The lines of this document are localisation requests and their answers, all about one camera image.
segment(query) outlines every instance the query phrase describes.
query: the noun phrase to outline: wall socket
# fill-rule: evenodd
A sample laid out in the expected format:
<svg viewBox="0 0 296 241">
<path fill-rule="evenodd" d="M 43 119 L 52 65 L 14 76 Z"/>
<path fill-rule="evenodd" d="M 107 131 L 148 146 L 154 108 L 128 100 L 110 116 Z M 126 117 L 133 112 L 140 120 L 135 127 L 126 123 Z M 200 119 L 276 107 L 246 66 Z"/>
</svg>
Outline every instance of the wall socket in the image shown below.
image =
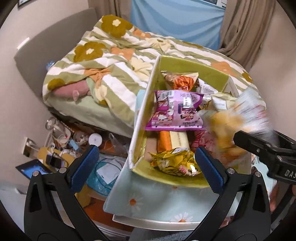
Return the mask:
<svg viewBox="0 0 296 241">
<path fill-rule="evenodd" d="M 36 143 L 30 138 L 25 137 L 24 145 L 22 147 L 22 154 L 26 157 L 32 156 L 32 154 L 34 154 L 37 151 L 35 147 Z"/>
</svg>

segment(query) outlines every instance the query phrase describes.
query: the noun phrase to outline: green striped blanket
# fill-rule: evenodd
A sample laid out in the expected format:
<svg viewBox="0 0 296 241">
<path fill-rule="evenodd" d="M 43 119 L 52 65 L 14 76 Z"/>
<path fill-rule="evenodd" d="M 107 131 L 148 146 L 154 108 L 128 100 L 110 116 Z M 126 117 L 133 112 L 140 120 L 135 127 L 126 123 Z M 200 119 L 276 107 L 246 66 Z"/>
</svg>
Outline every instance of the green striped blanket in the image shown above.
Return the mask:
<svg viewBox="0 0 296 241">
<path fill-rule="evenodd" d="M 173 37 L 142 32 L 122 18 L 107 15 L 48 71 L 43 99 L 46 103 L 55 88 L 86 79 L 94 101 L 107 105 L 124 123 L 133 126 L 137 93 L 147 87 L 160 55 L 220 70 L 232 78 L 239 93 L 249 86 L 257 90 L 244 68 L 228 57 Z"/>
</svg>

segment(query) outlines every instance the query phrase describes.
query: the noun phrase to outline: curtain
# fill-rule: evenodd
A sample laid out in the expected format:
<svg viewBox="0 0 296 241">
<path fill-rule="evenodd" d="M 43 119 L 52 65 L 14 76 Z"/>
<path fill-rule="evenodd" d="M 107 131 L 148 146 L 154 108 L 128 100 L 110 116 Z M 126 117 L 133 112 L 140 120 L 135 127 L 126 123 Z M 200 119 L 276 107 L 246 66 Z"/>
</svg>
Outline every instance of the curtain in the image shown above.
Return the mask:
<svg viewBox="0 0 296 241">
<path fill-rule="evenodd" d="M 89 7 L 96 10 L 98 19 L 104 15 L 113 14 L 130 20 L 131 0 L 88 0 Z"/>
<path fill-rule="evenodd" d="M 217 50 L 225 9 L 201 0 L 132 0 L 131 23 L 142 31 Z"/>
<path fill-rule="evenodd" d="M 276 0 L 228 0 L 218 52 L 250 70 L 267 33 Z"/>
</svg>

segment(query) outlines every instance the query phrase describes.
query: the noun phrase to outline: screw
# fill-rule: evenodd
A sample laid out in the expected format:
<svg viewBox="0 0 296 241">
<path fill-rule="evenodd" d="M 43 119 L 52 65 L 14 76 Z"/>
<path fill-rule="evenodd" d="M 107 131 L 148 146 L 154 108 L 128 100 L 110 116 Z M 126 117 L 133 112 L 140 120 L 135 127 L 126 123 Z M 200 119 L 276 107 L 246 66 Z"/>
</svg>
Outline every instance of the screw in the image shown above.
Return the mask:
<svg viewBox="0 0 296 241">
<path fill-rule="evenodd" d="M 38 174 L 39 174 L 39 171 L 34 171 L 34 172 L 33 172 L 33 176 L 34 176 L 34 177 L 38 176 Z"/>
<path fill-rule="evenodd" d="M 255 172 L 255 175 L 256 175 L 257 177 L 261 177 L 261 176 L 262 176 L 261 172 Z"/>
<path fill-rule="evenodd" d="M 283 159 L 280 156 L 276 156 L 280 161 L 282 161 Z"/>
<path fill-rule="evenodd" d="M 234 174 L 234 173 L 235 173 L 235 170 L 234 170 L 233 168 L 228 168 L 228 169 L 227 169 L 227 172 L 228 172 L 229 174 Z"/>
<path fill-rule="evenodd" d="M 62 167 L 59 169 L 59 173 L 65 173 L 67 171 L 67 168 Z"/>
</svg>

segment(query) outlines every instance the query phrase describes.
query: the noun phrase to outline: bed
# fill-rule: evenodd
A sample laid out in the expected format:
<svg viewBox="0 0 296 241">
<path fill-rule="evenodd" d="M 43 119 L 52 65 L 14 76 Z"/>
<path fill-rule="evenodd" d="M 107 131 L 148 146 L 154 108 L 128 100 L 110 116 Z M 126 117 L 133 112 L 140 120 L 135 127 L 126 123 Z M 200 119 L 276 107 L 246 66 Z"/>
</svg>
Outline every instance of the bed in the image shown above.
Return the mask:
<svg viewBox="0 0 296 241">
<path fill-rule="evenodd" d="M 92 30 L 97 21 L 95 10 L 86 9 L 48 27 L 17 52 L 16 66 L 40 101 L 43 102 L 42 85 L 47 72 L 46 64 L 62 59 L 77 45 L 86 31 Z M 49 112 L 60 120 L 109 130 L 127 137 L 132 136 L 131 127 L 115 117 L 107 107 L 94 103 L 90 96 L 78 102 L 55 98 L 50 98 L 49 102 Z"/>
<path fill-rule="evenodd" d="M 59 119 L 131 137 L 136 96 L 146 89 L 158 56 L 196 62 L 207 71 L 219 70 L 227 75 L 236 95 L 247 87 L 257 91 L 245 69 L 228 57 L 170 36 L 143 32 L 117 16 L 106 15 L 97 21 L 94 9 L 42 31 L 18 51 L 15 61 L 35 95 Z M 51 61 L 56 63 L 47 72 L 45 66 Z M 56 89 L 81 81 L 87 83 L 91 96 L 73 101 L 53 95 Z"/>
</svg>

